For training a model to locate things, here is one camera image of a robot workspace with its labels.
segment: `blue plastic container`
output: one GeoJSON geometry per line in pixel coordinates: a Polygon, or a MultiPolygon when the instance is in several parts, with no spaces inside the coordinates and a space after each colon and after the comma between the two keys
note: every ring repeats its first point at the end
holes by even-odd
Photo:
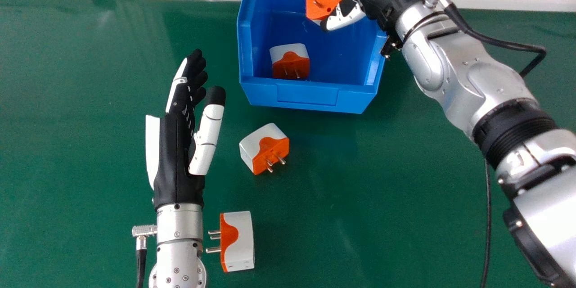
{"type": "Polygon", "coordinates": [[[305,15],[305,0],[242,0],[238,14],[240,83],[252,105],[362,113],[374,99],[386,35],[367,18],[323,32],[305,15]],[[272,78],[270,48],[303,43],[310,76],[272,78]]]}

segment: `black cable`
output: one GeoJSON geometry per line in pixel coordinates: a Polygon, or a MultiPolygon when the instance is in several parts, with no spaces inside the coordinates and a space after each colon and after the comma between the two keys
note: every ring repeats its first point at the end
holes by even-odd
{"type": "Polygon", "coordinates": [[[136,288],[142,288],[144,285],[144,276],[146,275],[146,249],[136,250],[136,288]]]}
{"type": "Polygon", "coordinates": [[[490,177],[490,164],[488,163],[488,160],[484,160],[484,171],[486,173],[486,245],[484,247],[484,270],[482,271],[480,288],[486,286],[486,280],[488,278],[488,266],[490,265],[490,241],[492,237],[492,178],[490,177]]]}
{"type": "Polygon", "coordinates": [[[520,71],[521,77],[526,77],[527,74],[546,57],[546,48],[543,46],[497,40],[473,30],[460,15],[458,8],[453,3],[444,8],[444,13],[448,15],[448,17],[450,17],[450,19],[452,19],[458,28],[460,28],[465,34],[470,35],[483,43],[506,48],[507,50],[537,53],[538,55],[522,71],[520,71]]]}

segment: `adapter in blue bin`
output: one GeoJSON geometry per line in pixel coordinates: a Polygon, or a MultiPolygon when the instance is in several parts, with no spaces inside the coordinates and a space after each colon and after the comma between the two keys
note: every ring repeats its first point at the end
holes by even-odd
{"type": "Polygon", "coordinates": [[[324,32],[306,18],[305,0],[242,0],[237,25],[240,84],[251,105],[360,114],[376,96],[387,37],[376,22],[324,32]],[[308,78],[273,78],[270,48],[299,43],[308,78]]]}

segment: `robotic hand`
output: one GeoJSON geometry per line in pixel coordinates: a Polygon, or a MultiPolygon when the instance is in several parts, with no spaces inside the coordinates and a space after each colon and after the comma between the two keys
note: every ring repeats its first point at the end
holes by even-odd
{"type": "Polygon", "coordinates": [[[224,114],[226,93],[221,87],[206,90],[206,60],[200,50],[185,58],[170,88],[166,114],[146,116],[146,169],[154,190],[157,225],[134,226],[137,288],[144,283],[146,238],[157,236],[157,263],[150,273],[150,288],[206,286],[202,254],[204,176],[208,172],[224,114]],[[194,110],[206,97],[198,130],[194,110]]]}
{"type": "Polygon", "coordinates": [[[475,32],[450,0],[358,4],[389,35],[382,54],[402,48],[420,90],[495,169],[511,204],[504,222],[536,276],[576,287],[576,136],[556,126],[522,79],[545,49],[475,32]],[[539,56],[516,73],[488,55],[483,42],[539,56]]]}

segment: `green tabletop surface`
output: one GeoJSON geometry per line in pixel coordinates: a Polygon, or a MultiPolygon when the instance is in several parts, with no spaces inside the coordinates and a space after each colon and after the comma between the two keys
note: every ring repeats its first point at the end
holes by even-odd
{"type": "MultiPolygon", "coordinates": [[[[238,9],[0,0],[0,286],[134,286],[131,228],[156,222],[144,116],[164,113],[171,79],[195,48],[208,61],[208,85],[228,93],[204,230],[218,228],[221,212],[250,210],[256,249],[255,269],[227,274],[218,255],[204,254],[211,287],[478,286],[482,155],[418,90],[401,54],[362,115],[251,106],[238,78],[238,9]],[[274,173],[254,176],[239,141],[269,122],[290,138],[290,154],[274,173]]],[[[463,16],[490,36],[548,48],[526,83],[561,127],[576,130],[576,14],[463,16]]],[[[487,49],[516,70],[532,58],[487,49]]],[[[543,287],[502,222],[506,197],[496,183],[492,191],[488,287],[543,287]]]]}

